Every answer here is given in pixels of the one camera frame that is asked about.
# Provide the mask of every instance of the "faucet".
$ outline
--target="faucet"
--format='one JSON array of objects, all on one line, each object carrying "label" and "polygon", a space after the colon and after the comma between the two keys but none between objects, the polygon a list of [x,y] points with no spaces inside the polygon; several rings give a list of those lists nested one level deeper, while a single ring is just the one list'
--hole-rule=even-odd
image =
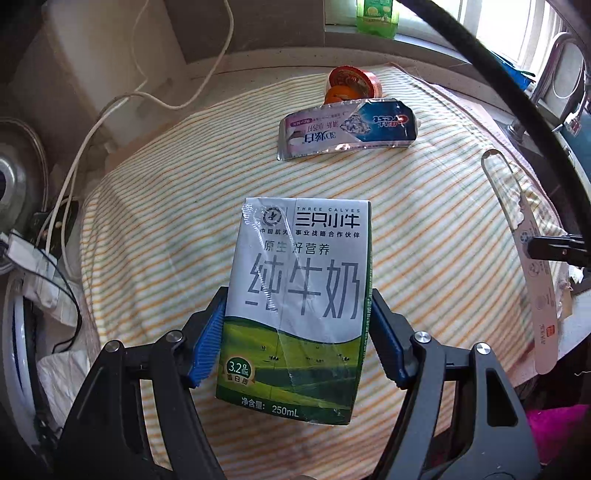
[{"label": "faucet", "polygon": [[[550,50],[550,55],[548,55],[548,61],[546,62],[546,66],[544,67],[544,71],[540,75],[540,79],[535,85],[534,91],[530,96],[530,100],[534,105],[537,105],[542,95],[544,95],[548,88],[551,85],[552,78],[554,76],[554,71],[558,68],[558,63],[560,61],[560,56],[564,49],[564,46],[568,43],[573,43],[577,45],[577,48],[583,55],[583,64],[584,64],[584,95],[583,100],[581,100],[581,105],[579,106],[578,110],[575,113],[571,113],[565,122],[566,128],[573,135],[577,135],[581,129],[581,117],[583,116],[583,111],[589,101],[591,101],[591,59],[586,54],[587,50],[585,46],[580,42],[580,40],[575,37],[570,32],[561,32],[555,36],[552,42],[552,48]],[[514,120],[513,123],[507,129],[509,134],[517,140],[519,143],[523,140],[523,135],[525,134],[525,128],[523,125],[520,124],[519,120]]]}]

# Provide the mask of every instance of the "striped cloth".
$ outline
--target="striped cloth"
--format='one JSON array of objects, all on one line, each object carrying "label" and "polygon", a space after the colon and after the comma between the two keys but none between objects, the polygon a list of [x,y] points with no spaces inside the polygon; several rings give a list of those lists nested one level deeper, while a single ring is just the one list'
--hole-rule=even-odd
[{"label": "striped cloth", "polygon": [[[517,250],[481,168],[499,148],[544,234],[562,232],[524,160],[467,110],[392,66],[370,67],[389,97],[420,119],[408,149],[278,162],[281,118],[322,103],[326,75],[287,80],[198,112],[106,176],[86,202],[83,285],[101,344],[153,342],[180,328],[228,285],[246,197],[368,199],[374,286],[415,329],[470,348],[486,340],[509,369],[532,344]],[[552,265],[555,284],[558,265]],[[306,424],[215,399],[215,372],[193,391],[229,479],[359,479],[373,470],[404,393],[368,344],[351,424]],[[154,458],[167,465],[154,399],[143,394]],[[440,427],[449,422],[445,395]]]}]

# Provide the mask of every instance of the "toothpaste tube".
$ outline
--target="toothpaste tube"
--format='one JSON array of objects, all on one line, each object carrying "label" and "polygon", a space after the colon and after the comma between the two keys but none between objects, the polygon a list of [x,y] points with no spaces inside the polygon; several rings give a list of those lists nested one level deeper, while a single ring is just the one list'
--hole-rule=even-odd
[{"label": "toothpaste tube", "polygon": [[408,147],[413,111],[391,98],[330,103],[287,115],[279,126],[277,160],[365,148]]}]

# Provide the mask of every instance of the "black cable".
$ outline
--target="black cable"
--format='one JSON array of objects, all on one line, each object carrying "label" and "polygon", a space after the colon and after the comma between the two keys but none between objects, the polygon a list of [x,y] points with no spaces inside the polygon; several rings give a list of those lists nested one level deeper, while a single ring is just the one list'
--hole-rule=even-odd
[{"label": "black cable", "polygon": [[491,52],[447,11],[431,0],[399,0],[466,57],[493,87],[546,158],[565,191],[587,251],[591,251],[591,207],[574,166],[535,105]]},{"label": "black cable", "polygon": [[[11,232],[11,235],[17,236],[20,239],[24,240],[25,242],[27,241],[27,240],[25,240],[23,237],[21,237],[19,234],[15,233],[15,232]],[[13,261],[8,256],[6,258],[15,267],[20,268],[21,270],[24,270],[27,273],[30,273],[32,275],[35,275],[36,277],[40,277],[43,280],[48,281],[50,284],[52,284],[53,286],[55,286],[59,290],[61,290],[63,293],[65,293],[66,296],[74,303],[74,306],[76,307],[76,313],[77,313],[76,330],[74,331],[74,335],[71,338],[68,338],[68,340],[64,340],[63,342],[56,343],[53,346],[53,349],[51,350],[51,353],[56,353],[56,348],[57,347],[59,347],[60,345],[64,345],[65,343],[69,343],[69,345],[66,348],[64,348],[60,353],[67,352],[70,348],[72,348],[72,345],[74,345],[74,342],[78,338],[78,334],[80,333],[80,330],[82,328],[82,314],[80,312],[80,306],[78,305],[78,302],[76,300],[76,296],[74,295],[74,292],[72,291],[72,288],[70,287],[70,284],[66,280],[65,276],[63,275],[63,273],[61,273],[60,269],[57,268],[57,265],[53,262],[53,260],[41,248],[35,247],[35,246],[34,246],[34,248],[36,250],[39,250],[39,252],[41,253],[41,255],[43,255],[45,257],[45,259],[56,269],[57,273],[59,274],[59,276],[61,277],[61,279],[65,283],[66,288],[68,289],[68,291],[66,291],[63,287],[61,287],[60,285],[58,285],[57,283],[55,283],[53,280],[47,278],[45,275],[42,275],[42,274],[40,274],[38,272],[34,272],[33,270],[29,270],[28,268],[24,268],[24,267],[20,266],[19,264],[17,264],[15,261]]]}]

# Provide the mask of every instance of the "windowsill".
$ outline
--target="windowsill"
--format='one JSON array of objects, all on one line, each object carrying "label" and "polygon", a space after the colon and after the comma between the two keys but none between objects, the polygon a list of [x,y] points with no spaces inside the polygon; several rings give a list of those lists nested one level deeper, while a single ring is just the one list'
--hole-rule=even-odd
[{"label": "windowsill", "polygon": [[394,38],[360,33],[356,27],[324,26],[324,46],[355,48],[422,61],[486,83],[478,71],[456,50],[420,38],[397,34]]}]

